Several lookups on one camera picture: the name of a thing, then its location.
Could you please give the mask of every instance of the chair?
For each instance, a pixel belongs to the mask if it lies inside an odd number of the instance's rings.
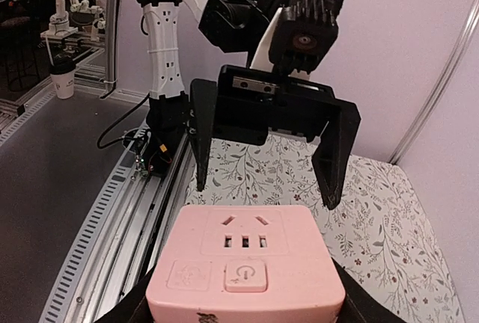
[[[8,90],[29,90],[40,82],[33,23],[29,16],[17,16],[0,22],[0,47],[3,48],[4,69]]]

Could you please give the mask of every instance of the pink wall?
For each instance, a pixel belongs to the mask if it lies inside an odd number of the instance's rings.
[[[471,1],[346,0],[339,19],[340,38],[312,79],[358,104],[363,121],[354,153],[388,159],[443,67]],[[212,47],[188,10],[182,10],[181,16],[180,65],[185,83],[195,77],[215,79],[222,64],[244,63],[242,55],[223,55]],[[150,72],[140,18],[135,0],[123,0],[119,86],[146,93]]]
[[[479,322],[479,33],[400,162],[434,227],[468,322]]]

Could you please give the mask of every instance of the robotic arm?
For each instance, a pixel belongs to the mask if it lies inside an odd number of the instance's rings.
[[[307,81],[338,36],[343,0],[137,0],[150,37],[153,87],[143,162],[164,174],[185,129],[204,188],[212,138],[262,145],[269,131],[321,138],[312,157],[325,206],[341,201],[359,127],[356,105]],[[205,37],[223,52],[247,52],[246,67],[224,66],[217,83],[196,79],[184,93],[177,14],[184,1]]]

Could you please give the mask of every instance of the pink power strip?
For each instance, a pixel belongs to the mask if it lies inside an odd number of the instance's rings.
[[[147,288],[156,323],[330,323],[345,291],[304,206],[185,206]]]

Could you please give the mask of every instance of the floral tablecloth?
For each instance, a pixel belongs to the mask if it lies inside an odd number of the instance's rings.
[[[270,135],[262,147],[214,141],[207,187],[187,204],[307,206],[336,261],[406,322],[460,323],[463,313],[427,219],[397,166],[351,156],[340,206],[323,208],[314,145]]]

